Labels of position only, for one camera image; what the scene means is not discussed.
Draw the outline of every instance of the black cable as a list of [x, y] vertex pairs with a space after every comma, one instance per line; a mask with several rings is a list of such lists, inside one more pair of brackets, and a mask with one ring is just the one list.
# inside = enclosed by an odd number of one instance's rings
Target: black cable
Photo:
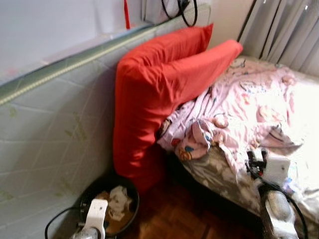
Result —
[[[197, 22], [197, 15], [198, 15], [197, 0], [193, 0], [193, 1], [194, 1], [195, 17], [194, 17], [194, 22], [193, 22], [193, 24], [190, 25], [190, 24], [188, 23], [188, 21], [186, 20], [186, 17], [185, 17], [185, 14], [184, 14], [184, 10], [185, 10], [185, 8], [187, 7], [187, 5], [188, 5], [189, 2], [187, 2], [187, 4], [182, 5], [181, 2], [180, 2], [180, 0], [177, 0], [179, 12], [178, 12], [178, 14], [177, 14], [175, 17], [181, 15], [182, 18], [183, 18], [183, 20], [184, 20], [184, 22], [185, 22], [185, 24], [186, 24], [187, 26], [195, 26], [195, 24], [196, 24], [196, 22]], [[166, 10], [164, 0], [161, 0], [161, 5], [162, 5], [162, 7], [163, 7], [163, 10], [164, 10], [166, 16], [167, 16], [169, 19], [173, 19], [174, 17], [170, 16], [170, 15], [168, 14], [167, 10]]]
[[262, 183], [264, 183], [264, 184], [266, 184], [266, 185], [268, 185], [268, 186], [274, 188], [275, 190], [277, 190], [277, 191], [283, 193], [283, 194], [286, 196], [287, 201], [288, 201], [288, 202], [291, 202], [291, 203], [293, 204], [293, 206], [295, 207], [295, 209], [296, 209], [296, 211], [297, 211], [297, 213], [298, 213], [298, 215], [299, 215], [299, 217], [300, 217], [300, 219], [301, 219], [301, 221], [302, 221], [302, 223], [303, 223], [303, 231], [304, 231], [304, 237], [305, 237], [304, 239], [308, 239], [308, 228], [307, 228], [306, 220], [305, 220], [305, 218], [304, 218], [304, 216], [303, 216], [303, 214], [302, 214], [300, 208], [299, 208], [298, 205], [296, 204], [296, 202], [295, 202], [281, 187], [279, 187], [279, 186], [276, 185], [276, 184], [267, 182], [267, 181], [266, 181], [265, 179], [263, 179], [260, 175], [258, 175], [257, 173], [253, 172], [252, 170], [250, 170], [250, 167], [249, 167], [248, 163], [245, 163], [245, 165], [246, 165], [247, 170], [248, 170], [254, 177], [259, 178]]
[[[178, 3], [178, 8], [179, 10], [181, 10], [181, 4], [180, 4], [180, 0], [177, 0], [177, 3]], [[194, 8], [195, 8], [195, 17], [194, 17], [194, 22], [192, 25], [190, 25], [188, 23], [188, 21], [186, 20], [185, 18], [185, 15], [184, 15], [184, 11], [181, 11], [181, 16], [184, 20], [184, 22], [186, 23], [187, 26], [195, 26], [196, 22], [197, 22], [197, 0], [194, 0]]]
[[67, 211], [70, 211], [70, 210], [80, 210], [82, 208], [80, 207], [70, 207], [70, 208], [66, 208], [64, 209], [62, 212], [58, 213], [54, 218], [52, 218], [49, 223], [46, 225], [45, 227], [45, 230], [44, 230], [44, 237], [45, 239], [48, 239], [48, 229], [49, 229], [49, 226], [51, 225], [51, 223], [59, 216], [61, 216], [63, 213], [67, 212]]

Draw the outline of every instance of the parquet floor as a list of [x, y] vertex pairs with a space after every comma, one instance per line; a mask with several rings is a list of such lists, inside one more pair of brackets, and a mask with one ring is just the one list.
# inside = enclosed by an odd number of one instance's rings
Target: parquet floor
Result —
[[208, 210], [201, 199], [168, 180], [141, 197], [140, 212], [125, 238], [261, 239], [261, 236], [228, 215]]

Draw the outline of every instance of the gray curtain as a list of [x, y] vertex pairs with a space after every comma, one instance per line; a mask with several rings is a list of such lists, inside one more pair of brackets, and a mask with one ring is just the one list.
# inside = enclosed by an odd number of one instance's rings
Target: gray curtain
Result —
[[319, 76], [319, 0], [256, 0], [240, 37], [244, 55]]

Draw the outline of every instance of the pink blanket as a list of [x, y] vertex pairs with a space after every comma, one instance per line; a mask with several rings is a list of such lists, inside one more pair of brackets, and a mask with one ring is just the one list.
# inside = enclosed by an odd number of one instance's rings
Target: pink blanket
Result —
[[237, 175], [251, 147], [303, 143], [292, 130], [295, 83], [289, 68], [236, 59], [214, 85], [167, 118], [158, 144], [180, 160], [198, 159], [218, 144]]

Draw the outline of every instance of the red cushion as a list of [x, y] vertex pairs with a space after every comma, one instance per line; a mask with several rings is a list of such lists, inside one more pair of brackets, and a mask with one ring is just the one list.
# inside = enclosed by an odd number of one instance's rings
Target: red cushion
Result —
[[178, 105], [200, 95], [242, 51], [232, 40], [205, 51], [211, 33], [212, 25], [156, 37], [118, 64], [114, 165], [140, 191], [163, 177], [164, 158], [155, 144], [161, 123]]

